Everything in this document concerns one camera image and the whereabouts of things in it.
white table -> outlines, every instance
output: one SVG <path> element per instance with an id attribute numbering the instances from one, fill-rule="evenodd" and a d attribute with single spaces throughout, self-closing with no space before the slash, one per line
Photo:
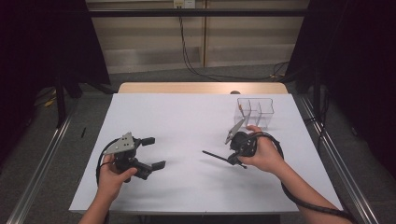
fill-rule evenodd
<path id="1" fill-rule="evenodd" d="M 275 114 L 266 132 L 281 144 L 285 160 L 312 187 L 342 208 L 318 153 L 289 94 L 115 94 L 84 176 L 70 206 L 83 213 L 96 192 L 95 168 L 103 148 L 132 132 L 155 137 L 136 157 L 147 164 L 166 161 L 148 180 L 133 178 L 110 210 L 139 215 L 273 214 L 297 211 L 279 180 L 254 167 L 231 166 L 202 153 L 227 158 L 224 145 L 233 127 L 237 98 L 272 98 Z"/>

black curtain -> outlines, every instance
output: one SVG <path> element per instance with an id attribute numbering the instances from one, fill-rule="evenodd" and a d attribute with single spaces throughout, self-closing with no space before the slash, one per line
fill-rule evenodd
<path id="1" fill-rule="evenodd" d="M 8 154 L 34 112 L 36 94 L 62 78 L 72 96 L 79 82 L 109 84 L 84 0 L 0 3 L 0 155 Z"/>
<path id="2" fill-rule="evenodd" d="M 319 71 L 319 84 L 396 177 L 396 2 L 311 0 L 309 9 L 325 13 L 304 18 L 286 77 L 306 92 Z"/>

cable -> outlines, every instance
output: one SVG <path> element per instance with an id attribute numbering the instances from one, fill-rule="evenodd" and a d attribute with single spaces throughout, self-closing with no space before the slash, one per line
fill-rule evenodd
<path id="1" fill-rule="evenodd" d="M 281 83 L 288 83 L 288 82 L 292 82 L 295 80 L 295 78 L 300 75 L 302 72 L 304 72 L 305 70 L 311 68 L 311 67 L 315 67 L 318 63 L 319 59 L 316 59 L 315 61 L 313 61 L 311 64 L 300 67 L 300 69 L 298 69 L 297 71 L 294 71 L 293 73 L 289 73 L 287 76 L 282 77 L 280 80 L 278 80 L 278 82 Z"/>
<path id="2" fill-rule="evenodd" d="M 96 165 L 96 184 L 99 185 L 99 176 L 100 176 L 100 168 L 102 167 L 101 163 L 102 163 L 102 158 L 103 158 L 103 152 L 110 147 L 111 145 L 113 145 L 115 142 L 117 142 L 119 140 L 119 138 L 114 139 L 113 141 L 111 141 L 109 144 L 107 144 L 107 146 L 102 150 L 102 153 L 99 156 L 99 160 L 98 160 L 98 164 Z"/>
<path id="3" fill-rule="evenodd" d="M 273 144 L 275 145 L 276 150 L 279 153 L 279 155 L 282 157 L 282 159 L 285 159 L 285 157 L 283 155 L 282 148 L 281 148 L 279 142 L 276 141 L 275 138 L 269 133 L 263 133 L 263 132 L 254 133 L 248 139 L 243 140 L 242 142 L 245 142 L 245 141 L 247 141 L 247 140 L 249 140 L 251 138 L 254 138 L 254 137 L 257 137 L 257 138 L 259 138 L 259 137 L 267 137 L 267 138 L 269 138 L 273 142 Z M 298 199 L 297 197 L 295 197 L 294 195 L 292 195 L 290 193 L 290 191 L 286 188 L 286 186 L 282 182 L 281 182 L 281 186 L 282 186 L 282 189 L 285 192 L 286 196 L 292 202 L 296 203 L 297 205 L 300 205 L 301 207 L 304 207 L 304 208 L 307 208 L 307 209 L 310 209 L 310 210 L 313 210 L 313 211 L 316 211 L 316 212 L 320 212 L 320 213 L 325 213 L 325 214 L 329 214 L 329 215 L 333 215 L 333 216 L 346 218 L 349 221 L 351 221 L 352 223 L 357 223 L 356 219 L 350 213 L 347 213 L 347 212 L 344 212 L 344 211 L 340 211 L 340 210 L 337 210 L 337 209 L 333 209 L 333 208 L 318 206 L 318 205 L 315 205 L 315 204 L 312 204 L 312 203 L 304 202 L 304 201 Z"/>
<path id="4" fill-rule="evenodd" d="M 327 111 L 329 110 L 329 107 L 330 107 L 330 94 L 329 94 L 329 91 L 326 89 L 325 95 L 323 98 L 323 107 L 320 109 L 321 126 L 319 125 L 320 131 L 319 131 L 319 137 L 318 137 L 318 141 L 317 141 L 317 152 L 318 152 L 319 156 L 320 156 L 320 140 L 325 132 Z M 304 119 L 304 124 L 306 126 L 315 120 L 318 120 L 318 118 L 313 117 L 313 118 L 309 118 L 309 119 Z"/>
<path id="5" fill-rule="evenodd" d="M 273 82 L 275 82 L 275 77 L 276 77 L 277 72 L 279 72 L 279 70 L 287 63 L 289 63 L 289 62 L 277 63 L 277 64 L 274 65 L 274 68 L 273 68 L 273 72 L 274 72 L 273 73 L 273 76 L 274 76 Z"/>
<path id="6" fill-rule="evenodd" d="M 182 48 L 183 48 L 183 60 L 184 60 L 184 64 L 186 64 L 186 67 L 189 69 L 189 71 L 197 76 L 200 77 L 206 77 L 209 78 L 211 80 L 217 81 L 217 82 L 221 82 L 220 80 L 214 78 L 214 77 L 227 77 L 227 78 L 235 78 L 235 79 L 244 79 L 244 80 L 265 80 L 268 78 L 273 78 L 273 76 L 269 76 L 269 77 L 230 77 L 230 76 L 222 76 L 222 75 L 204 75 L 201 74 L 199 72 L 197 72 L 191 65 L 190 63 L 190 59 L 189 59 L 189 55 L 187 53 L 187 49 L 186 49 L 186 41 L 184 39 L 184 27 L 183 27 L 183 19 L 181 17 L 178 18 L 179 23 L 180 23 L 180 32 L 181 32 L 181 42 L 182 42 Z"/>

wall outlet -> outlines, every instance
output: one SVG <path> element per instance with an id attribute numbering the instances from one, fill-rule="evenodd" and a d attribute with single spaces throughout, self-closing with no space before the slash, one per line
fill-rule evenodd
<path id="1" fill-rule="evenodd" d="M 195 8 L 195 0 L 184 0 L 184 8 Z"/>
<path id="2" fill-rule="evenodd" d="M 184 0 L 174 0 L 174 8 L 184 8 Z"/>

clear plastic container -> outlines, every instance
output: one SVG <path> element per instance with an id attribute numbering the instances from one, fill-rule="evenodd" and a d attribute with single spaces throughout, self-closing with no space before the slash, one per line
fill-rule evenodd
<path id="1" fill-rule="evenodd" d="M 262 129 L 268 125 L 274 115 L 271 98 L 239 98 L 235 109 L 234 123 L 246 118 L 243 127 L 256 125 Z"/>

